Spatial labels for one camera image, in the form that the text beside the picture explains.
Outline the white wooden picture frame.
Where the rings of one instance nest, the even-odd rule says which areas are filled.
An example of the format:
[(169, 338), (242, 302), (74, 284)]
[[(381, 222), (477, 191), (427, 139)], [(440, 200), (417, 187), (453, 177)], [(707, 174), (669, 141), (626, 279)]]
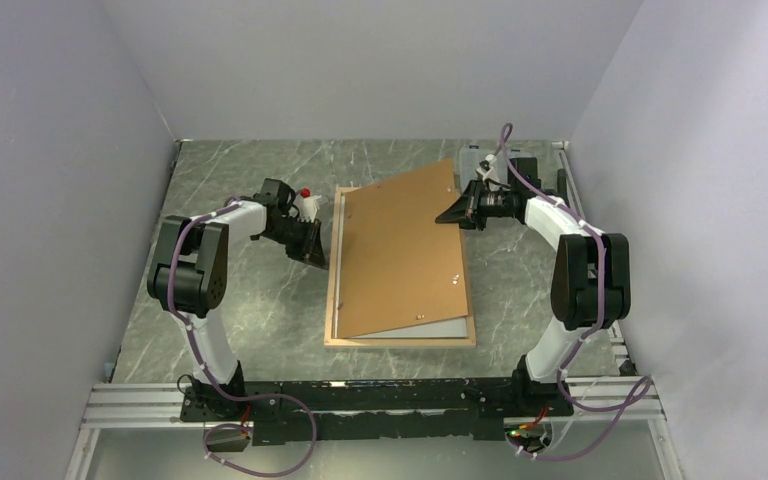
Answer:
[(327, 304), (324, 328), (324, 346), (326, 348), (353, 349), (446, 349), (475, 348), (477, 344), (475, 320), (472, 314), (463, 318), (466, 336), (455, 337), (399, 337), (399, 338), (338, 338), (337, 324), (340, 307), (340, 268), (343, 225), (345, 216), (345, 196), (357, 187), (338, 186), (335, 192), (331, 252), (328, 269)]

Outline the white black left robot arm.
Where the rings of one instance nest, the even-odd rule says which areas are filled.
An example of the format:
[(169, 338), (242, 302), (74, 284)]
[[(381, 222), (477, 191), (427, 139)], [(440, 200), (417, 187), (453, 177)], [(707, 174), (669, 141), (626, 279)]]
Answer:
[(209, 391), (207, 407), (223, 420), (246, 406), (242, 366), (232, 352), (220, 305), (229, 277), (229, 252), (240, 242), (270, 240), (296, 262), (325, 269), (318, 217), (324, 198), (267, 178), (252, 196), (231, 196), (197, 216), (166, 217), (150, 262), (149, 296), (180, 328), (193, 360), (193, 388)]

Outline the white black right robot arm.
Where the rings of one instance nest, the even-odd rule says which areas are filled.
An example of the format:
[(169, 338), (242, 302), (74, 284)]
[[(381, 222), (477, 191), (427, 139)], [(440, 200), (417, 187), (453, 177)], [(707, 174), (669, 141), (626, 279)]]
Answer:
[(524, 357), (527, 377), (510, 388), (510, 401), (524, 415), (537, 413), (558, 386), (576, 354), (597, 331), (627, 317), (631, 307), (629, 241), (590, 225), (558, 190), (546, 190), (532, 157), (506, 161), (507, 180), (480, 162), (475, 179), (435, 219), (462, 230), (483, 230), (491, 218), (512, 218), (537, 232), (555, 252), (550, 288), (553, 319)]

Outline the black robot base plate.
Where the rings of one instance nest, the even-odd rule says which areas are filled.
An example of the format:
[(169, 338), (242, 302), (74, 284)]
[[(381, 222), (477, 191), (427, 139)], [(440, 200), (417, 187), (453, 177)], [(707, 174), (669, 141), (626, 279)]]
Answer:
[(511, 377), (407, 380), (248, 381), (232, 402), (198, 383), (183, 389), (180, 419), (247, 420), (257, 446), (319, 441), (466, 436), (501, 441), (537, 417), (569, 417), (554, 385)]

